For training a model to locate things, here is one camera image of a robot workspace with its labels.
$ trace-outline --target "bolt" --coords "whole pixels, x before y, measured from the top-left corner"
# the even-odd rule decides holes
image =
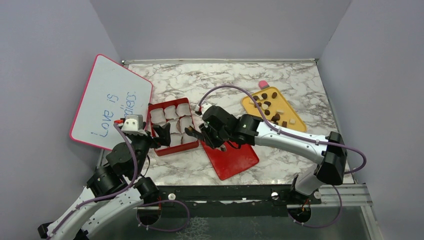
[[[319,191],[314,192],[314,193],[313,193],[313,196],[314,196],[316,199],[321,199],[321,193],[320,193]]]
[[[169,199],[169,200],[175,200],[175,198],[176,198],[176,196],[175,196],[175,194],[173,194],[173,193],[170,193],[170,194],[168,195],[168,199]]]
[[[272,199],[274,199],[274,200],[277,200],[278,199],[278,193],[276,193],[275,191],[273,191],[272,193],[271,193],[271,198]]]

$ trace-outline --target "red cutting board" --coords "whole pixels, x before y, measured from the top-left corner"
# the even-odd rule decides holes
[[[228,143],[224,143],[226,151],[220,151],[210,148],[203,141],[200,142],[220,180],[228,179],[259,163],[258,156],[248,144],[235,149]]]

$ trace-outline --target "purple hose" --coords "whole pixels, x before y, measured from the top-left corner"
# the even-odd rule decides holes
[[[253,96],[248,92],[248,91],[246,91],[246,90],[244,90],[243,88],[241,88],[241,87],[238,87],[238,86],[233,86],[233,85],[221,85],[221,86],[216,86],[216,87],[214,87],[214,88],[212,88],[211,90],[209,90],[201,99],[200,99],[200,101],[199,101],[199,107],[201,107],[202,106],[202,102],[205,100],[205,98],[210,94],[210,93],[212,93],[213,91],[215,91],[215,90],[217,90],[217,89],[222,89],[222,88],[232,88],[232,89],[237,89],[237,90],[240,90],[240,91],[242,91],[243,93],[245,93],[252,101],[253,101],[253,103],[255,104],[255,106],[256,106],[256,108],[259,110],[259,113],[260,113],[260,115],[262,116],[262,118],[263,118],[263,122],[266,124],[266,125],[268,125],[268,127],[269,128],[271,128],[272,130],[274,130],[274,131],[276,131],[277,133],[280,133],[280,134],[283,134],[283,135],[286,135],[286,136],[289,136],[289,137],[292,137],[292,138],[295,138],[295,139],[299,139],[299,140],[302,140],[302,141],[305,141],[305,142],[309,142],[309,143],[314,143],[314,144],[316,144],[317,143],[317,141],[316,140],[314,140],[314,139],[309,139],[309,138],[307,138],[307,137],[302,137],[302,136],[298,136],[298,135],[295,135],[295,134],[292,134],[292,133],[289,133],[289,132],[285,132],[285,131],[281,131],[281,129],[278,129],[278,128],[276,128],[276,127],[274,127],[268,120],[267,120],[267,118],[265,117],[265,114],[262,112],[262,110],[261,110],[261,107],[259,107],[259,105],[258,105],[258,103],[256,102],[256,100],[253,98]],[[358,172],[359,170],[361,170],[361,169],[363,169],[364,167],[365,167],[365,165],[367,164],[367,157],[365,156],[365,154],[362,152],[362,151],[360,151],[359,149],[357,149],[357,148],[354,148],[354,147],[351,147],[351,146],[346,146],[346,145],[343,145],[343,144],[340,144],[340,143],[335,143],[335,142],[329,142],[329,141],[318,141],[318,144],[323,144],[323,145],[331,145],[331,146],[335,146],[335,147],[340,147],[340,148],[344,148],[344,149],[348,149],[348,150],[351,150],[351,151],[354,151],[354,152],[356,152],[356,153],[358,153],[359,155],[361,155],[361,157],[362,157],[362,159],[363,159],[363,162],[362,162],[362,164],[359,166],[359,167],[357,167],[357,168],[355,168],[355,169],[353,169],[353,170],[350,170],[350,171],[345,171],[344,172],[344,174],[351,174],[351,173],[355,173],[355,172]]]
[[[342,204],[342,196],[340,195],[339,190],[337,190],[337,188],[335,186],[332,186],[335,191],[337,192],[337,196],[338,196],[338,200],[340,202],[340,209],[338,210],[338,214],[337,216],[329,223],[325,224],[325,225],[321,225],[321,226],[313,226],[313,225],[308,225],[308,224],[302,224],[301,222],[296,221],[290,214],[288,215],[291,219],[293,219],[293,221],[299,225],[302,225],[302,227],[306,227],[306,228],[311,228],[311,229],[323,229],[326,227],[329,227],[335,223],[337,223],[337,221],[340,220],[340,217],[342,216],[342,209],[343,209],[343,204]]]
[[[106,196],[100,196],[100,197],[95,197],[95,198],[92,198],[92,199],[90,199],[90,200],[86,200],[86,201],[83,201],[83,202],[81,202],[80,204],[78,204],[78,205],[76,205],[75,206],[75,209],[80,209],[82,206],[84,206],[84,205],[86,205],[86,204],[89,204],[89,203],[92,203],[92,202],[98,202],[98,201],[102,201],[102,200],[106,200],[106,199],[111,199],[111,198],[114,198],[114,197],[116,197],[116,196],[118,196],[119,194],[121,194],[121,193],[123,193],[123,192],[125,192],[125,191],[127,191],[129,188],[131,188],[133,185],[134,185],[134,182],[137,180],[137,172],[138,172],[138,164],[137,164],[137,157],[136,157],[136,153],[134,152],[134,148],[131,146],[131,143],[130,143],[130,141],[128,141],[128,139],[127,139],[127,137],[125,136],[125,134],[121,131],[121,129],[118,127],[118,124],[117,123],[114,123],[113,124],[113,126],[115,127],[115,129],[118,131],[118,133],[121,135],[121,137],[123,138],[123,140],[125,141],[125,143],[126,143],[126,146],[128,147],[128,149],[129,149],[129,152],[131,153],[131,157],[132,157],[132,160],[133,160],[133,162],[134,162],[134,174],[132,175],[132,179],[131,179],[131,182],[128,184],[128,186],[126,186],[124,189],[122,189],[122,190],[120,190],[120,191],[118,191],[118,192],[115,192],[115,193],[112,193],[112,194],[109,194],[109,195],[106,195]],[[68,212],[68,214],[66,214],[65,215],[65,217],[63,217],[63,219],[59,222],[59,224],[51,231],[51,235],[54,235],[57,231],[58,231],[58,229],[66,222],[66,220],[68,220],[69,219],[69,217],[73,214],[75,212],[75,210],[71,210],[70,212]]]
[[[139,217],[136,215],[135,217],[137,218],[138,224],[140,226],[143,226],[143,227],[148,228],[148,229],[153,229],[153,230],[156,230],[156,231],[167,232],[167,233],[178,232],[180,230],[185,229],[187,227],[187,225],[189,225],[189,222],[190,222],[190,210],[187,207],[187,205],[185,205],[182,201],[178,201],[178,200],[162,200],[162,201],[155,201],[155,202],[148,203],[148,204],[143,204],[143,205],[140,205],[139,207],[147,207],[147,206],[161,204],[161,203],[177,203],[177,204],[182,205],[185,208],[185,210],[187,211],[187,221],[185,221],[184,225],[182,225],[182,226],[180,226],[178,228],[175,228],[175,229],[161,229],[161,228],[156,228],[156,227],[153,227],[153,226],[146,226],[146,225],[144,225],[140,221]]]

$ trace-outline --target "purple cable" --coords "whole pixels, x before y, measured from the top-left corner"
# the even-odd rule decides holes
[[[354,151],[354,152],[356,152],[356,153],[358,153],[359,155],[361,155],[361,157],[362,157],[362,159],[363,159],[363,162],[362,162],[362,164],[359,166],[359,167],[357,167],[357,168],[355,168],[355,169],[352,169],[352,170],[350,170],[350,171],[345,171],[344,172],[344,174],[351,174],[351,173],[355,173],[355,172],[358,172],[359,170],[361,170],[361,169],[363,169],[364,167],[365,167],[365,165],[367,164],[367,157],[365,156],[365,154],[362,152],[362,151],[360,151],[359,149],[357,149],[357,148],[354,148],[354,147],[351,147],[351,146],[346,146],[346,145],[344,145],[344,144],[340,144],[340,143],[335,143],[335,142],[329,142],[329,141],[316,141],[316,140],[314,140],[314,139],[309,139],[309,138],[307,138],[307,137],[302,137],[302,136],[298,136],[298,135],[295,135],[295,134],[292,134],[292,133],[289,133],[289,132],[285,132],[285,131],[281,131],[281,129],[278,129],[278,128],[276,128],[276,127],[274,127],[268,120],[267,120],[267,118],[266,118],[266,116],[265,116],[265,114],[262,112],[262,110],[261,110],[261,107],[259,107],[259,105],[258,105],[258,103],[256,102],[256,100],[253,98],[253,96],[248,92],[248,91],[246,91],[246,90],[244,90],[243,88],[241,88],[241,87],[238,87],[238,86],[233,86],[233,85],[221,85],[221,86],[216,86],[216,87],[214,87],[214,88],[212,88],[211,90],[209,90],[201,99],[200,99],[200,101],[199,101],[199,104],[198,104],[198,106],[199,107],[202,107],[202,102],[205,100],[205,98],[210,94],[210,93],[212,93],[213,91],[215,91],[215,90],[217,90],[217,89],[222,89],[222,88],[232,88],[232,89],[237,89],[237,90],[240,90],[240,91],[242,91],[243,93],[245,93],[252,101],[253,101],[253,103],[254,103],[254,105],[256,106],[256,108],[259,110],[259,113],[260,113],[260,115],[262,116],[262,118],[263,118],[263,122],[269,127],[269,128],[271,128],[272,130],[274,130],[274,131],[276,131],[277,133],[280,133],[280,134],[283,134],[283,135],[286,135],[286,136],[289,136],[289,137],[292,137],[292,138],[295,138],[295,139],[299,139],[299,140],[302,140],[302,141],[305,141],[305,142],[309,142],[309,143],[314,143],[314,144],[316,144],[316,143],[318,143],[318,144],[323,144],[323,145],[331,145],[331,146],[335,146],[335,147],[339,147],[339,148],[344,148],[344,149],[348,149],[348,150],[351,150],[351,151]]]
[[[311,229],[323,229],[326,227],[329,227],[335,223],[337,223],[337,221],[340,220],[340,216],[342,216],[342,209],[343,209],[343,204],[342,204],[342,196],[340,195],[339,190],[337,190],[337,188],[335,186],[332,186],[335,191],[337,192],[337,196],[338,196],[338,200],[340,202],[340,209],[338,210],[338,214],[337,216],[329,223],[325,224],[325,225],[321,225],[321,226],[314,226],[314,225],[307,225],[307,224],[302,224],[301,222],[296,221],[290,214],[288,215],[291,219],[293,219],[293,221],[299,225],[302,225],[302,227],[306,227],[306,228],[311,228]]]
[[[180,230],[183,230],[183,229],[185,229],[187,227],[187,225],[189,225],[189,222],[190,222],[190,210],[187,207],[187,205],[185,205],[182,201],[178,201],[178,200],[162,200],[162,201],[155,201],[155,202],[148,203],[148,204],[143,204],[143,205],[140,205],[139,207],[147,207],[147,206],[161,204],[161,203],[177,203],[177,204],[182,205],[185,208],[185,210],[187,211],[187,221],[185,221],[184,225],[182,225],[182,226],[180,226],[178,228],[175,228],[175,229],[161,229],[161,228],[156,228],[156,227],[153,227],[153,226],[146,226],[146,225],[144,225],[140,221],[140,218],[136,214],[135,215],[135,218],[137,218],[137,221],[138,221],[139,226],[143,226],[145,228],[153,229],[153,230],[156,230],[156,231],[173,233],[173,232],[178,232]]]
[[[89,204],[89,203],[92,203],[92,202],[98,202],[98,201],[102,201],[102,200],[106,200],[106,199],[110,199],[110,198],[114,198],[114,197],[116,197],[116,196],[118,196],[119,194],[121,194],[121,193],[123,193],[123,192],[125,192],[125,191],[127,191],[129,188],[131,188],[133,185],[134,185],[134,182],[137,180],[137,172],[138,172],[138,164],[137,164],[137,157],[136,157],[136,153],[134,152],[134,148],[131,146],[131,143],[130,143],[130,141],[128,141],[128,139],[127,139],[127,137],[125,136],[125,134],[121,131],[121,129],[118,127],[118,124],[117,123],[114,123],[113,124],[113,126],[115,127],[115,129],[118,131],[118,133],[121,135],[121,137],[123,138],[123,140],[125,141],[125,143],[126,143],[126,146],[128,147],[128,149],[129,149],[129,152],[131,153],[131,157],[132,157],[132,160],[133,160],[133,162],[134,162],[134,174],[132,175],[132,179],[131,179],[131,182],[128,184],[128,186],[126,186],[124,189],[122,189],[122,190],[120,190],[120,191],[118,191],[118,192],[115,192],[115,193],[112,193],[112,194],[109,194],[109,195],[106,195],[106,196],[100,196],[100,197],[95,197],[95,198],[92,198],[92,199],[90,199],[90,200],[86,200],[86,201],[83,201],[83,202],[81,202],[80,204],[78,204],[78,205],[76,205],[75,206],[75,209],[77,210],[77,209],[80,209],[82,206],[84,206],[84,205],[86,205],[86,204]],[[65,217],[63,217],[63,219],[59,222],[59,224],[51,231],[51,235],[53,235],[54,236],[54,234],[58,231],[58,229],[66,222],[66,220],[68,220],[69,219],[69,217],[73,214],[75,212],[75,210],[71,210],[70,212],[68,212],[68,214],[66,214],[65,215]]]

